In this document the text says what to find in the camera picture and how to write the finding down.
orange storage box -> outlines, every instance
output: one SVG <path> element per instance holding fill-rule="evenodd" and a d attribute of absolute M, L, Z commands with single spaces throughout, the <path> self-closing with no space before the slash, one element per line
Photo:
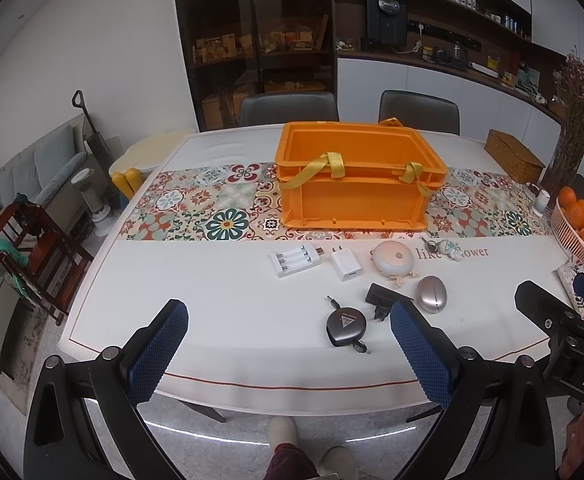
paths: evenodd
<path fill-rule="evenodd" d="M 326 152 L 341 155 L 344 176 L 334 178 L 335 165 L 327 164 L 300 186 L 284 188 Z M 427 194 L 448 172 L 419 132 L 377 124 L 288 123 L 275 162 L 282 222 L 305 229 L 424 230 Z"/>

dining table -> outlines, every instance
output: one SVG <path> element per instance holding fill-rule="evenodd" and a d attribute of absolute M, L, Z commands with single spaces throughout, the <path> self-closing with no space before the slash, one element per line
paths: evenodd
<path fill-rule="evenodd" d="M 380 274 L 370 251 L 389 238 L 414 256 L 420 277 L 438 276 L 448 301 L 423 312 L 457 347 L 514 362 L 548 352 L 547 337 L 515 306 L 531 280 L 570 304 L 556 269 L 568 255 L 549 211 L 532 211 L 514 182 L 472 139 L 420 132 L 448 167 L 431 197 L 424 232 L 290 228 L 281 221 L 274 156 L 283 124 L 202 132 L 185 139 L 136 193 L 96 255 L 75 297 L 59 348 L 77 360 L 122 347 L 175 298 L 189 326 L 158 387 L 160 394 L 240 412 L 341 415 L 427 402 L 390 330 L 365 298 L 372 283 L 414 297 Z M 425 250 L 457 243 L 460 261 Z M 316 267 L 278 277 L 270 254 L 311 243 Z M 342 282 L 328 254 L 350 248 L 363 273 Z M 360 310 L 369 354 L 336 348 L 326 333 L 333 307 Z"/>

patterned table runner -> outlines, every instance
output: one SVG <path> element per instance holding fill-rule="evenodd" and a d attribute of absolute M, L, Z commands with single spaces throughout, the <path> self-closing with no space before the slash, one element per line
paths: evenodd
<path fill-rule="evenodd" d="M 389 238 L 392 231 L 312 231 L 281 224 L 276 164 L 162 171 L 121 228 L 123 240 L 323 240 Z M 432 196 L 431 238 L 551 235 L 507 175 L 451 168 Z"/>

brown woven basket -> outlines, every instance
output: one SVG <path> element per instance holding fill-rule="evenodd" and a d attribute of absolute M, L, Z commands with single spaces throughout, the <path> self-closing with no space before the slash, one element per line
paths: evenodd
<path fill-rule="evenodd" d="M 519 184 L 538 181 L 545 165 L 516 137 L 490 130 L 485 151 Z"/>

sofa armrest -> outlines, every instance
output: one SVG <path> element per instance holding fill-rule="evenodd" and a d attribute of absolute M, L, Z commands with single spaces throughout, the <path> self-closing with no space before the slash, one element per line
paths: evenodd
<path fill-rule="evenodd" d="M 85 152 L 77 153 L 73 156 L 41 190 L 33 202 L 35 204 L 41 204 L 44 208 L 48 207 L 63 184 L 82 166 L 86 159 L 87 154 Z"/>

